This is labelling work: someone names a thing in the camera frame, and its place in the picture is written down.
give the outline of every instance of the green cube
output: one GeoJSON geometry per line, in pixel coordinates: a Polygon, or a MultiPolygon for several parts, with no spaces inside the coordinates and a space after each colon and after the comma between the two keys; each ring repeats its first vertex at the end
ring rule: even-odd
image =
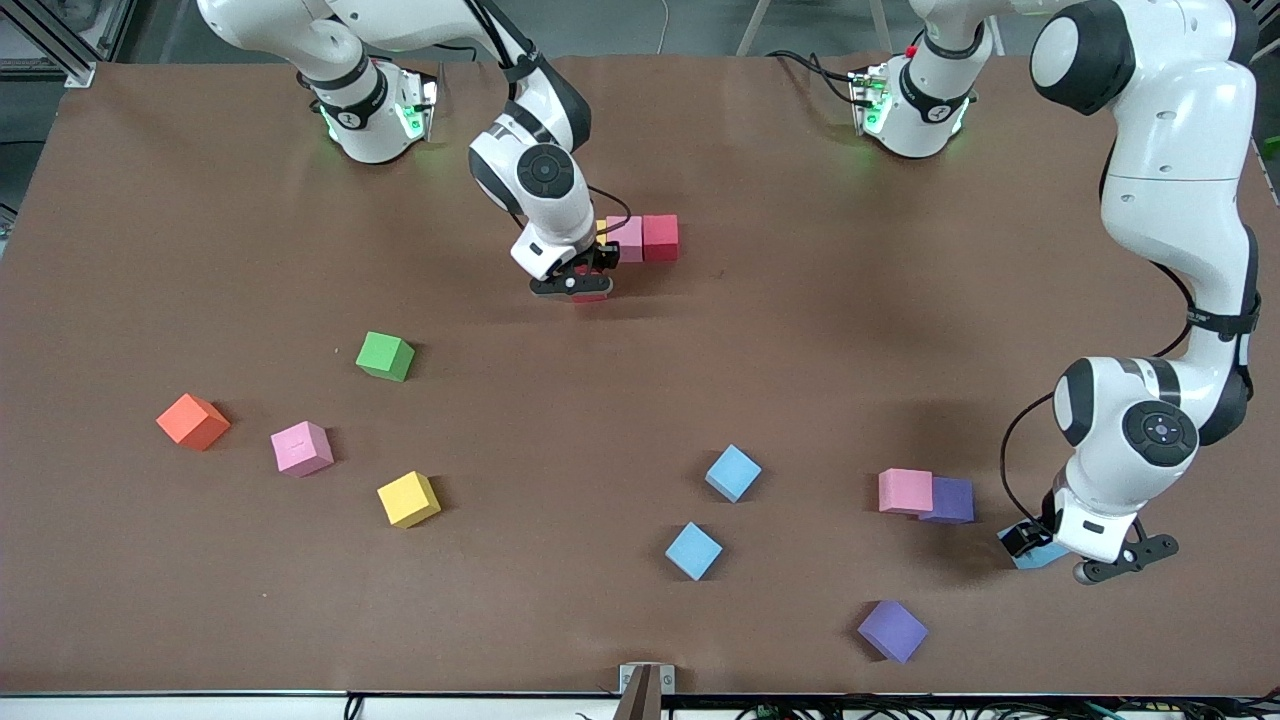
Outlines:
{"type": "Polygon", "coordinates": [[[408,374],[408,364],[413,361],[413,347],[403,340],[383,334],[369,333],[365,336],[365,345],[360,348],[356,365],[361,370],[375,378],[404,382],[408,374]]]}

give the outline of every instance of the pink cube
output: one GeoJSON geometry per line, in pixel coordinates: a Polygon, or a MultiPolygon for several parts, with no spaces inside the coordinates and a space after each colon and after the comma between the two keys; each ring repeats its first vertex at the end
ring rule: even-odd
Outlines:
{"type": "Polygon", "coordinates": [[[329,436],[315,423],[298,423],[271,436],[275,466],[285,475],[301,478],[333,465],[329,436]]]}
{"type": "Polygon", "coordinates": [[[680,225],[675,215],[645,215],[643,233],[645,263],[680,259],[680,225]]]}
{"type": "MultiPolygon", "coordinates": [[[[612,215],[604,219],[605,227],[613,227],[626,218],[612,215]]],[[[616,231],[609,232],[608,241],[618,243],[618,261],[621,263],[644,263],[644,228],[643,220],[635,215],[627,220],[627,224],[622,225],[616,231]]]]}
{"type": "Polygon", "coordinates": [[[918,515],[933,511],[933,473],[890,468],[881,473],[881,512],[918,515]]]}

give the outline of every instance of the round black button panel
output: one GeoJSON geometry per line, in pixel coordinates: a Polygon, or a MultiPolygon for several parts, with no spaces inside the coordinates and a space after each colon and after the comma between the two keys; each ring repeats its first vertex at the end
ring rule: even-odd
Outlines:
{"type": "Polygon", "coordinates": [[[1129,446],[1157,468],[1172,468],[1196,451],[1196,425],[1185,413],[1167,402],[1139,402],[1124,414],[1129,446]]]}
{"type": "Polygon", "coordinates": [[[535,145],[516,163],[516,178],[536,197],[564,197],[573,188],[573,160],[556,145],[535,145]]]}

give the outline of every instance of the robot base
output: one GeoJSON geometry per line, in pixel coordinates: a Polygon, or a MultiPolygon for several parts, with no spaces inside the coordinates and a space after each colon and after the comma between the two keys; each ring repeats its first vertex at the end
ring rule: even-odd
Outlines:
{"type": "Polygon", "coordinates": [[[902,158],[928,158],[936,155],[960,132],[960,120],[969,109],[969,100],[941,123],[927,123],[919,110],[902,97],[899,77],[906,64],[905,55],[887,63],[872,65],[865,73],[849,73],[849,91],[854,100],[870,106],[852,105],[854,128],[858,135],[869,135],[886,150],[902,158]]]}
{"type": "Polygon", "coordinates": [[[387,100],[369,118],[367,126],[349,129],[342,122],[342,113],[330,118],[321,110],[320,117],[329,126],[329,138],[342,146],[348,158],[375,165],[399,158],[419,140],[429,140],[435,117],[436,82],[388,60],[372,63],[387,76],[389,88],[387,100]]]}

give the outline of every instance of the orange cube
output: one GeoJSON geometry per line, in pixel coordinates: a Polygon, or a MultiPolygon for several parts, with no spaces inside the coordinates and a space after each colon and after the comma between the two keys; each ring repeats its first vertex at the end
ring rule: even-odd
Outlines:
{"type": "Polygon", "coordinates": [[[192,450],[206,450],[232,427],[216,407],[191,393],[170,405],[156,424],[173,442],[192,450]]]}

